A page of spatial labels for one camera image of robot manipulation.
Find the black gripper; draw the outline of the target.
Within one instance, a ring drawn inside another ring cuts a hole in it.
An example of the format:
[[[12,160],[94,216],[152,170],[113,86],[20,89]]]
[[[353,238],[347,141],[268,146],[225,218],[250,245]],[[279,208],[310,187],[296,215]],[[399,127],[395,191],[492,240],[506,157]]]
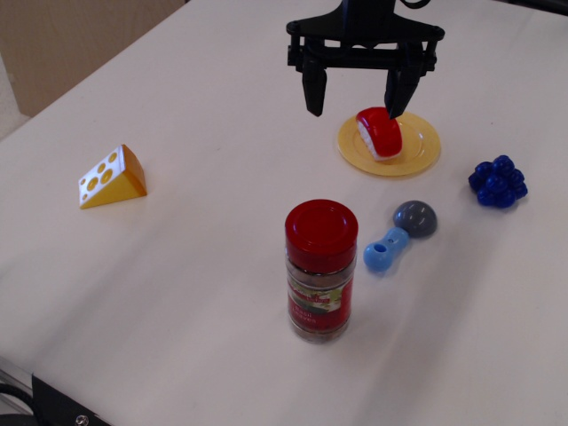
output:
[[[384,105],[389,117],[402,115],[421,74],[432,71],[445,31],[398,16],[394,1],[342,1],[333,11],[287,24],[288,64],[303,70],[307,110],[323,113],[325,68],[388,69]]]

